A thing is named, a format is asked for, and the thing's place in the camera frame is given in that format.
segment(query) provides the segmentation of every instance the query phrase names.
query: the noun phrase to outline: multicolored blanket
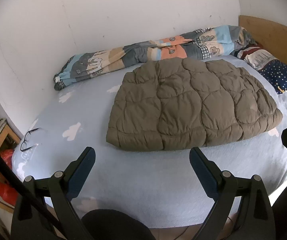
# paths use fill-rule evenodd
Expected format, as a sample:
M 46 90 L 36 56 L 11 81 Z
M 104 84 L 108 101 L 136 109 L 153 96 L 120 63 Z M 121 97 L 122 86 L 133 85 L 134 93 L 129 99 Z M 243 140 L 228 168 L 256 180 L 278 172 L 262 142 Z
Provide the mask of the multicolored blanket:
M 158 41 L 144 41 L 116 49 L 75 55 L 54 76 L 54 88 L 61 90 L 75 82 L 148 60 L 174 57 L 194 57 L 201 60 L 213 55 L 229 55 L 249 43 L 254 43 L 254 40 L 243 27 L 222 25 L 197 29 Z

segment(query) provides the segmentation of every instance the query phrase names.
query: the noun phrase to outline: mattress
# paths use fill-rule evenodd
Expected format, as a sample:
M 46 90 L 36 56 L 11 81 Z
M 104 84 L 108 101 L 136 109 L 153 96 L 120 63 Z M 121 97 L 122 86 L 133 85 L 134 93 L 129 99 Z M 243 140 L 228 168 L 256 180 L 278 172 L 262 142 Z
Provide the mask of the mattress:
M 277 95 L 274 88 L 243 60 L 224 59 L 244 67 L 267 89 L 283 113 L 273 130 L 251 139 L 215 147 L 204 147 L 205 156 L 221 170 L 234 176 L 262 177 L 268 194 L 287 180 L 287 149 L 281 133 L 287 128 L 287 93 Z M 19 147 L 13 155 L 13 171 L 23 180 L 47 178 L 63 171 L 78 158 L 86 146 L 96 151 L 96 162 L 79 196 L 72 200 L 77 214 L 97 208 L 122 211 L 150 228 L 180 227 L 202 223 L 213 200 L 208 198 L 189 163 L 189 150 L 127 152 L 106 142 L 109 115 L 123 76 L 139 65 L 91 80 L 75 83 L 39 114 L 31 128 L 26 152 Z M 237 211 L 236 198 L 231 213 Z

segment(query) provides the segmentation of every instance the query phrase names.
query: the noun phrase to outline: brown quilted blanket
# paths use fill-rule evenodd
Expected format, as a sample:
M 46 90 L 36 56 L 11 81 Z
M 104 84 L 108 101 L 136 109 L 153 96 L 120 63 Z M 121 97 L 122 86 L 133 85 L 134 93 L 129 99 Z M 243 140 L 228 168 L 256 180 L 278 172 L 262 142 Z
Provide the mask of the brown quilted blanket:
M 164 59 L 125 74 L 106 140 L 131 151 L 179 150 L 248 139 L 281 120 L 273 98 L 244 68 Z

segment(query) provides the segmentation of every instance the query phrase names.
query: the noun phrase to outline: wooden headboard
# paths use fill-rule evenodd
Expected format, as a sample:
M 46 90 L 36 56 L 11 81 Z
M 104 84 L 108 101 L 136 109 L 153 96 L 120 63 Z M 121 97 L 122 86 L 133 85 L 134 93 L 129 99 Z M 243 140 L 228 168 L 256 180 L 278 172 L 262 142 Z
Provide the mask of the wooden headboard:
M 239 16 L 239 26 L 250 32 L 264 49 L 287 64 L 287 26 L 245 15 Z

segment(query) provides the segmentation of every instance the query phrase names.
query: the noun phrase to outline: red object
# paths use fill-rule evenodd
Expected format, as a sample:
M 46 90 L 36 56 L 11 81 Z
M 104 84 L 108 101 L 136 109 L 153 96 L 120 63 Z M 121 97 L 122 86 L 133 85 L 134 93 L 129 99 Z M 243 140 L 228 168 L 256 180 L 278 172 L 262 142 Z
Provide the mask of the red object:
M 0 157 L 5 161 L 7 166 L 12 169 L 11 158 L 14 153 L 14 150 L 4 150 L 0 153 Z
M 10 205 L 15 206 L 18 192 L 8 184 L 0 182 L 0 197 Z

